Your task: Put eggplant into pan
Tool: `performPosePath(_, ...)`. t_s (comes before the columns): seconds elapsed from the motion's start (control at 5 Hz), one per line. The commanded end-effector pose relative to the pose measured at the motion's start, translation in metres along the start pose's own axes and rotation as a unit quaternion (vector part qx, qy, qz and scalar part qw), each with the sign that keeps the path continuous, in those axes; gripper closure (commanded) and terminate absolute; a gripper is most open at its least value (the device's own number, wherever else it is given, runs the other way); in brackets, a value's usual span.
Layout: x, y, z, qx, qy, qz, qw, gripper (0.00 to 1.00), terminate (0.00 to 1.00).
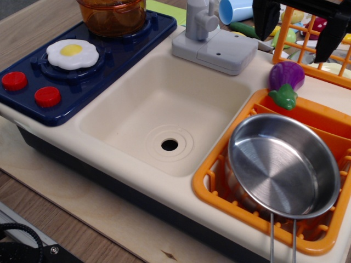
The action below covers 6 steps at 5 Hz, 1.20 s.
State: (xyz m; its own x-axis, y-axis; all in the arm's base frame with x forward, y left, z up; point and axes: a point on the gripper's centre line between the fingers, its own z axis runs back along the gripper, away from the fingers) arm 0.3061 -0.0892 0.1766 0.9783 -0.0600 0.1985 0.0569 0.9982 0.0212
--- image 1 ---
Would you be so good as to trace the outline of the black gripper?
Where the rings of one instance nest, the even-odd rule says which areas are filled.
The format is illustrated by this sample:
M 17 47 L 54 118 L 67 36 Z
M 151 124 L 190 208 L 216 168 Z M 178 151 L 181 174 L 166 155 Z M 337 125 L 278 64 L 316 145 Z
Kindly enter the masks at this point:
M 350 33 L 350 1 L 253 0 L 254 29 L 261 41 L 265 40 L 278 24 L 280 4 L 327 18 L 327 24 L 316 45 L 315 63 L 326 62 L 346 34 Z

